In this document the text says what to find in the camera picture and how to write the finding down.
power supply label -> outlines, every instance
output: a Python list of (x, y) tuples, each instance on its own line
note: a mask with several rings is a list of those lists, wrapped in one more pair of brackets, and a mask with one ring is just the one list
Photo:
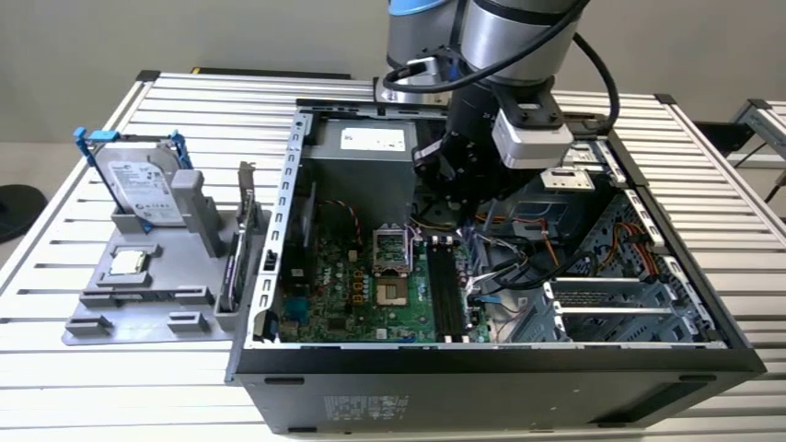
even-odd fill
[(155, 164), (111, 161), (110, 172), (136, 216), (152, 225), (183, 222), (170, 185)]
[(342, 130), (342, 149), (405, 152), (405, 130), (347, 127)]
[(331, 421), (398, 421), (405, 419), (409, 395), (326, 396), (325, 407)]

aluminum extrusion table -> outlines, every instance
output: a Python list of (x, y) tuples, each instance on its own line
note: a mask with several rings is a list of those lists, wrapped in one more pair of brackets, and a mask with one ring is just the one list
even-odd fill
[[(301, 97), (371, 100), (371, 83), (162, 74), (134, 84), (104, 129), (167, 135), (178, 128), (206, 176), (204, 193), (219, 206), (238, 204), (238, 163), (254, 162), (258, 199), (271, 204)], [(557, 98), (567, 111), (607, 111), (602, 94), (559, 92)], [(769, 373), (646, 430), (337, 440), (786, 440), (785, 227), (680, 107), (658, 98), (624, 96), (617, 132)], [(82, 161), (0, 272), (0, 438), (278, 440), (245, 389), (223, 384), (230, 342), (60, 342), (115, 228), (111, 210), (110, 195)]]

